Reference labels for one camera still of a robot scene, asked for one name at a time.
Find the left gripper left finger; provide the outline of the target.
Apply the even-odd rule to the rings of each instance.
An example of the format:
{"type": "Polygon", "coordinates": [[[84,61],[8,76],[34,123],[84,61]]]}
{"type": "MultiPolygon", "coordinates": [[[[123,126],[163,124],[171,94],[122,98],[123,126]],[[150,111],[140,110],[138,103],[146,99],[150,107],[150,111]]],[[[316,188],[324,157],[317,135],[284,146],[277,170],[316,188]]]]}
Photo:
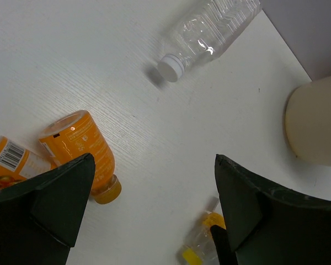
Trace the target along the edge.
{"type": "Polygon", "coordinates": [[[0,190],[0,264],[66,264],[94,174],[86,153],[0,190]]]}

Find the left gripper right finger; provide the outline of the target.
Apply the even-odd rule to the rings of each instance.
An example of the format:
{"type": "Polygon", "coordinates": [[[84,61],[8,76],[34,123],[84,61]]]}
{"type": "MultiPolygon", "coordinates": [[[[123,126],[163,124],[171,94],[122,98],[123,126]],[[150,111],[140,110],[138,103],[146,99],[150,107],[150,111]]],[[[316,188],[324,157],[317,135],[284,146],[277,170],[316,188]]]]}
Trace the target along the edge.
{"type": "Polygon", "coordinates": [[[221,264],[331,264],[331,201],[286,188],[225,155],[215,158],[225,227],[211,234],[221,264]]]}

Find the orange bottle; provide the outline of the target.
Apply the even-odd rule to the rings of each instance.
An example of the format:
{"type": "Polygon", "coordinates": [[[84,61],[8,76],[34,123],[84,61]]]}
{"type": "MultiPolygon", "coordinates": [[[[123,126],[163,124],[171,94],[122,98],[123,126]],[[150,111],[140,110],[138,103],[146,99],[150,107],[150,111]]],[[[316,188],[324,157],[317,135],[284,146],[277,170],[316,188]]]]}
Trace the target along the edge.
{"type": "Polygon", "coordinates": [[[55,168],[49,160],[0,136],[0,190],[55,168]]]}
{"type": "Polygon", "coordinates": [[[108,204],[120,195],[113,152],[88,111],[78,110],[50,124],[39,134],[39,143],[58,166],[85,153],[93,156],[95,174],[90,194],[97,203],[108,204]]]}

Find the clear bottle yellow cap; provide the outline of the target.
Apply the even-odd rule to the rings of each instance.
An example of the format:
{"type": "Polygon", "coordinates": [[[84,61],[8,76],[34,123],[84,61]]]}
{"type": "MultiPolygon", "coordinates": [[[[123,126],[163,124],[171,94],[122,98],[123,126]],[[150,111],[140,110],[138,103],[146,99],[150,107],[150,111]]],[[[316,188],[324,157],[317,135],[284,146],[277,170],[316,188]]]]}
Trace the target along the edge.
{"type": "Polygon", "coordinates": [[[216,246],[211,233],[212,226],[226,229],[220,200],[211,197],[205,210],[185,236],[177,253],[179,264],[219,264],[216,246]]]}

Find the large clear square bottle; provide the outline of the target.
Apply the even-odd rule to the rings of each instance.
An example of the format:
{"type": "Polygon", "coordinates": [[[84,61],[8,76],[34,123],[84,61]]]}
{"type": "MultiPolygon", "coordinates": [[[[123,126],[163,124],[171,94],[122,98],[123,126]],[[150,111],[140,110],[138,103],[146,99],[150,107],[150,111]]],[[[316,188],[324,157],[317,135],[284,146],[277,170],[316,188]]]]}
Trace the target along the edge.
{"type": "Polygon", "coordinates": [[[260,1],[198,1],[165,31],[159,74],[176,82],[219,58],[261,9],[260,1]]]}

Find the beige bin with orange rim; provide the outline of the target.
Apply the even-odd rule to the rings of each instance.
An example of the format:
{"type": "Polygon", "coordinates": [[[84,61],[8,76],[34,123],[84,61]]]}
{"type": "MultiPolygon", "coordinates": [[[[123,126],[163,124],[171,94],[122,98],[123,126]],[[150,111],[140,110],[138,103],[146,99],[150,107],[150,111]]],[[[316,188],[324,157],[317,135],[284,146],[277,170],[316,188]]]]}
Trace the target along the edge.
{"type": "Polygon", "coordinates": [[[291,93],[285,109],[285,133],[298,158],[331,167],[331,76],[291,93]]]}

